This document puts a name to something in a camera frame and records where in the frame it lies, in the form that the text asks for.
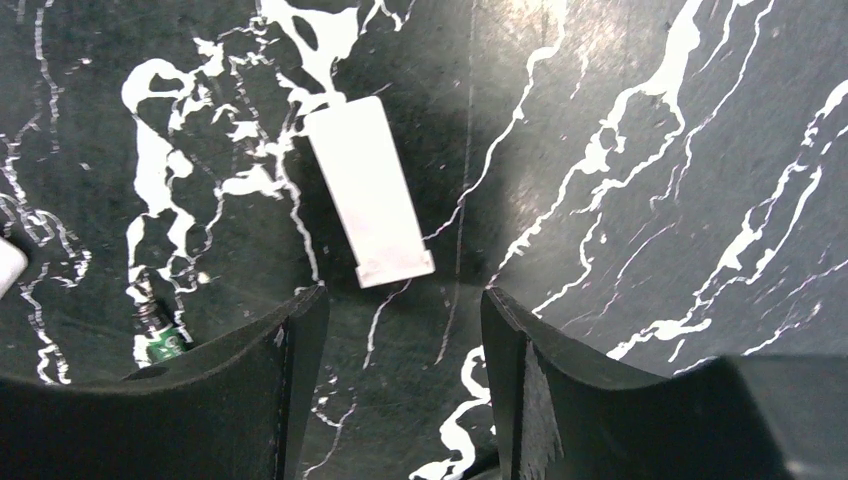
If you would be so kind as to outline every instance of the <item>white rectangular piece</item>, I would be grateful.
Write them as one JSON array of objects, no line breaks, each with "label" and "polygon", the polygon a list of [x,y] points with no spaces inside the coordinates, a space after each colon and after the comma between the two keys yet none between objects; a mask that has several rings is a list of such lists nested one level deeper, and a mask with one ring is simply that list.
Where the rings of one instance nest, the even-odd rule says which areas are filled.
[{"label": "white rectangular piece", "polygon": [[380,99],[319,110],[304,126],[359,264],[359,286],[433,273]]},{"label": "white rectangular piece", "polygon": [[0,238],[0,297],[2,297],[15,280],[21,276],[27,266],[26,255],[17,247]]}]

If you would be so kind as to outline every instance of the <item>black marble surface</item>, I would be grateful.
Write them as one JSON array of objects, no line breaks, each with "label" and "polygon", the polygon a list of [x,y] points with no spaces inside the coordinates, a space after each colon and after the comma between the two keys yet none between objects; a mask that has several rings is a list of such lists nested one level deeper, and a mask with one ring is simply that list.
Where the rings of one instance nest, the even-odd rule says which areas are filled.
[{"label": "black marble surface", "polygon": [[[845,2],[0,12],[0,218],[31,261],[0,301],[5,372],[138,368],[142,270],[198,342],[325,282],[303,478],[432,480],[494,454],[490,283],[662,375],[721,353],[848,352]],[[360,290],[298,132],[329,94],[375,92],[437,272]]]}]

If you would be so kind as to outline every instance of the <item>white marble veining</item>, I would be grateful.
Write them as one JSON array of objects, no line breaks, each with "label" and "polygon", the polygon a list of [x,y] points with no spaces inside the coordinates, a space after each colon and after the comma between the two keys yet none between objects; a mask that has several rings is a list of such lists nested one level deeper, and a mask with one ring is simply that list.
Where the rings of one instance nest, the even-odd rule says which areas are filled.
[{"label": "white marble veining", "polygon": [[[5,156],[0,160],[2,174],[12,188],[11,194],[0,193],[0,210],[7,217],[3,229],[5,237],[10,235],[13,227],[20,226],[36,247],[55,251],[56,257],[64,256],[42,262],[37,278],[22,279],[18,287],[21,298],[31,306],[28,321],[43,344],[35,362],[36,374],[46,384],[68,384],[71,383],[69,366],[61,348],[47,333],[50,313],[42,310],[38,291],[51,288],[50,280],[66,289],[78,286],[88,272],[92,255],[57,215],[30,203],[28,179],[21,178],[16,168],[21,162],[44,162],[45,168],[55,168],[53,164],[61,161],[63,153],[59,137],[59,97],[63,89],[54,80],[50,63],[44,55],[44,21],[51,7],[52,0],[37,7],[32,23],[33,58],[41,76],[34,89],[36,97],[32,114],[16,132],[0,132],[0,141],[6,147]],[[18,4],[16,20],[21,25],[27,20],[26,2],[23,0]],[[40,152],[38,144],[44,140],[49,142],[49,151]]]}]

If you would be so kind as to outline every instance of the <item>green bottle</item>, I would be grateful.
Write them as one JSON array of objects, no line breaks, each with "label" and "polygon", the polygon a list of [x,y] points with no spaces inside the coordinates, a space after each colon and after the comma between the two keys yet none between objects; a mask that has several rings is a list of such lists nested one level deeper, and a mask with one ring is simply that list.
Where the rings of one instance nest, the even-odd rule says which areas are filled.
[{"label": "green bottle", "polygon": [[147,338],[147,356],[151,363],[159,363],[182,355],[188,349],[177,328],[165,316],[155,300],[138,305],[136,328]]}]

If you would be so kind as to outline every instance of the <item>white plastic tab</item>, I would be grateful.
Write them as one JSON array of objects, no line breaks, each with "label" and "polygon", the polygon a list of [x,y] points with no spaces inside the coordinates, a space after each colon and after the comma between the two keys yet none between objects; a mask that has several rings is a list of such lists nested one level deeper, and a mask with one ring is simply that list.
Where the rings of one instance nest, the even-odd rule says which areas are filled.
[{"label": "white plastic tab", "polygon": [[304,126],[359,264],[359,286],[433,273],[380,99],[319,110]]},{"label": "white plastic tab", "polygon": [[27,266],[26,255],[0,238],[0,297],[6,294]]}]

